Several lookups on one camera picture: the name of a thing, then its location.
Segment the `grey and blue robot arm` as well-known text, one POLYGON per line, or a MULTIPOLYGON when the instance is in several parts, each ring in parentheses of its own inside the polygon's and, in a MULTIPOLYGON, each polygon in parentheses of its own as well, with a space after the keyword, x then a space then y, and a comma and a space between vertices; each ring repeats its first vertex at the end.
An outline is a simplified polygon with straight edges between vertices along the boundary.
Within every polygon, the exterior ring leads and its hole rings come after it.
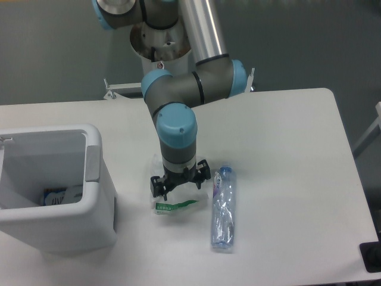
POLYGON ((154 197, 211 177, 196 159, 193 108, 241 94, 246 71, 229 57, 214 1, 93 1, 105 29, 131 27, 130 44, 145 66, 143 100, 160 141, 163 176, 151 178, 154 197))

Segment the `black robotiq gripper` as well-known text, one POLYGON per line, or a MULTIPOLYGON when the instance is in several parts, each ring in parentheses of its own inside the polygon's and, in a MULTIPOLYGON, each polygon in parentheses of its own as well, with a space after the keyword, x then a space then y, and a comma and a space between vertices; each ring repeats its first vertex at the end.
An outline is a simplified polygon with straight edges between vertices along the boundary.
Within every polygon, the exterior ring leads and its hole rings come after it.
POLYGON ((175 189, 175 187, 191 182, 197 189, 201 189, 201 185, 210 179, 210 167, 206 159, 199 161, 196 166, 184 168, 180 173, 172 172, 164 167, 164 176, 152 176, 150 178, 150 189, 154 198, 162 197, 167 200, 167 194, 175 189))

